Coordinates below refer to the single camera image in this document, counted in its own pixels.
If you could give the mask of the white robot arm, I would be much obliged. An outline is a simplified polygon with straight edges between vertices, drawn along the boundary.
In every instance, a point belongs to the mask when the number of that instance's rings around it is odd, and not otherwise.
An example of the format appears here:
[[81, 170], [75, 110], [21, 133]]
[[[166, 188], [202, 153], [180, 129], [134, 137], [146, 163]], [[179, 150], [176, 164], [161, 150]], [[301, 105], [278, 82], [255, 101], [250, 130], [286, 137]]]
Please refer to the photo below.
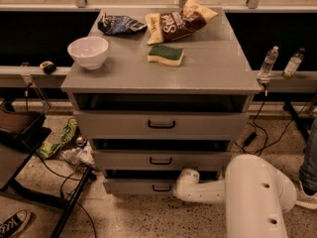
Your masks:
[[296, 189], [288, 176], [266, 160], [239, 155], [222, 179], [199, 179], [198, 171], [182, 170], [173, 195], [187, 202], [223, 203], [227, 238], [288, 238], [283, 214], [294, 207]]

